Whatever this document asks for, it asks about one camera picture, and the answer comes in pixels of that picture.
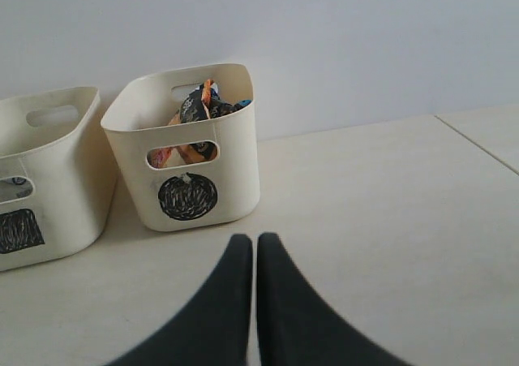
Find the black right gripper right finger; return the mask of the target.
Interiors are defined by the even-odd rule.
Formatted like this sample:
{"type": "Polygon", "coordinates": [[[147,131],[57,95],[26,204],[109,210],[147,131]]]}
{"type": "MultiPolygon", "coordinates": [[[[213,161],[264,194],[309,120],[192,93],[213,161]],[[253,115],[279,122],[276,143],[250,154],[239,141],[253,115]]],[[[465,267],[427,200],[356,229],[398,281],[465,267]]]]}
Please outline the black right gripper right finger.
{"type": "Polygon", "coordinates": [[[278,234],[258,238],[256,327],[262,365],[407,365],[337,314],[278,234]]]}

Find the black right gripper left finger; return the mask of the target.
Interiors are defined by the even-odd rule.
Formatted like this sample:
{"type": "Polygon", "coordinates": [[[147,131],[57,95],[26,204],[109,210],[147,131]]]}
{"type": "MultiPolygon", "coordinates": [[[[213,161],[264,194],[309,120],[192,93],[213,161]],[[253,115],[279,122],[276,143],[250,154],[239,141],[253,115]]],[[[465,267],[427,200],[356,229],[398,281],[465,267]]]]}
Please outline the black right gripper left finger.
{"type": "Polygon", "coordinates": [[[232,235],[208,278],[158,331],[111,365],[246,365],[253,247],[232,235]]]}

